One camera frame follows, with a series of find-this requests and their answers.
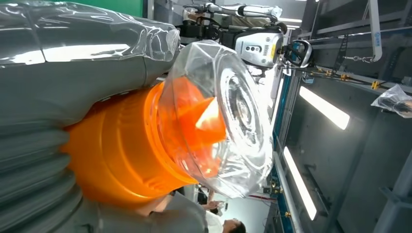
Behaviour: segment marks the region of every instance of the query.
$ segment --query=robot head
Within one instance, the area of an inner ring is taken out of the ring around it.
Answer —
[[[284,57],[294,66],[306,68],[312,56],[312,45],[305,40],[294,40],[285,49]]]

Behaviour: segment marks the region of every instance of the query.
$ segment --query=ceiling light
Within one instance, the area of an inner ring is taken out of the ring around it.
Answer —
[[[297,169],[296,164],[293,161],[292,155],[287,147],[285,147],[285,149],[283,150],[283,154],[285,156],[285,160],[288,164],[289,170],[292,173],[293,179],[295,180],[299,194],[302,197],[306,211],[308,212],[310,219],[313,221],[315,219],[317,212],[315,204],[313,203],[313,200],[310,197],[309,191],[306,188],[302,176],[300,175],[299,170]]]
[[[294,23],[301,23],[302,20],[300,19],[294,19],[294,18],[277,18],[279,21],[284,21],[284,22],[294,22]]]
[[[300,87],[299,95],[307,102],[309,102],[313,107],[319,110],[319,112],[329,118],[329,120],[335,123],[335,125],[337,125],[339,128],[341,128],[342,130],[346,129],[350,119],[348,114],[333,106],[332,104],[303,86]]]

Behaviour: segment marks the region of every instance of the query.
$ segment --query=orange cylinder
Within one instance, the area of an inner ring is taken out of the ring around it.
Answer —
[[[159,84],[95,104],[67,128],[69,168],[84,195],[120,207],[138,208],[184,185],[197,183],[169,156],[158,132]]]

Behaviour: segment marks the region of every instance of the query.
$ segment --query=yellow bracket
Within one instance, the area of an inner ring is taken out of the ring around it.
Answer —
[[[379,85],[380,85],[380,82],[378,82],[378,81],[373,81],[373,82],[372,82],[372,85],[371,85],[372,90],[377,90],[378,87],[379,87]]]
[[[341,75],[341,80],[342,81],[348,81],[348,79],[349,79],[349,76],[347,76],[346,74]]]

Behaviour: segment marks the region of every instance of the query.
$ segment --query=gray plastic wrap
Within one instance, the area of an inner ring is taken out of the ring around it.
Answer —
[[[395,112],[403,118],[412,118],[412,97],[399,85],[385,91],[371,105]]]
[[[0,4],[0,65],[122,60],[171,61],[179,45],[171,24],[72,2]]]
[[[269,117],[257,98],[235,51],[214,41],[187,45],[159,100],[168,153],[191,177],[230,198],[256,191],[273,165]]]

